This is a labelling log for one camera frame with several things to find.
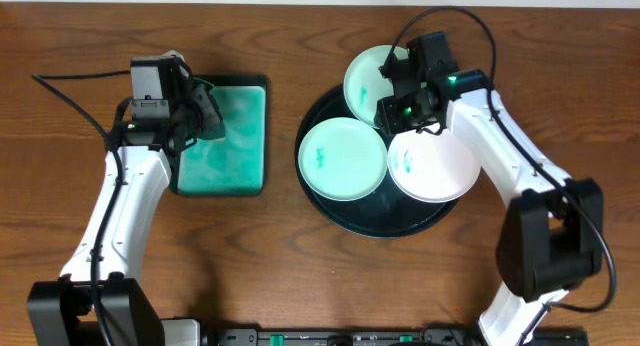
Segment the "mint green plate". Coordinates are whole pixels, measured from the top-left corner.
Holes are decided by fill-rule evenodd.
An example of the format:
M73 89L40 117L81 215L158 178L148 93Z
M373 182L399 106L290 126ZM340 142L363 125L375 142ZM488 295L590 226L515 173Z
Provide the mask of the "mint green plate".
M387 172L387 148L364 122L336 117L312 127L303 137L297 161L304 182L333 201L371 194Z
M379 68L384 64L391 45L371 47L360 53L349 65L343 82L343 95L353 115L375 128L377 102L393 96L393 86Z

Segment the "green and yellow sponge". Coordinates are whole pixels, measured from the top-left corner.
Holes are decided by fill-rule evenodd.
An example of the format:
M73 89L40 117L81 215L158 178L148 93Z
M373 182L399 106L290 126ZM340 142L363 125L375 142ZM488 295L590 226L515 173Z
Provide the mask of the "green and yellow sponge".
M217 123L204 130L200 138L207 141L212 141L216 139L222 139L226 135L226 128L224 123Z

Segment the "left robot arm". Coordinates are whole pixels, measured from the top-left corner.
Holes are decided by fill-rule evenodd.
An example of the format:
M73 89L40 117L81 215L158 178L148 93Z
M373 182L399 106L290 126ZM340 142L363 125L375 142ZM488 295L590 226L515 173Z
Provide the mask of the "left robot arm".
M182 153L224 133L211 87L169 51L132 59L132 94L105 130L70 105L101 135L105 174L90 221L57 280L33 284L28 315L40 345L205 345L196 319L162 319L140 285L157 205L177 181Z

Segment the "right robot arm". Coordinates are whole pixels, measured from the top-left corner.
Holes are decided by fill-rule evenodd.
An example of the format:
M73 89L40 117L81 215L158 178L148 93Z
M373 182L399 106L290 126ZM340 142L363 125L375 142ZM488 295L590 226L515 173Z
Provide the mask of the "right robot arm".
M375 123L387 134L432 125L464 145L506 206L496 262L502 279L478 319L484 345L526 345L540 321L610 263L602 237L603 194L551 162L509 115L492 75L460 70L444 33L389 50L380 68L393 93L379 100Z

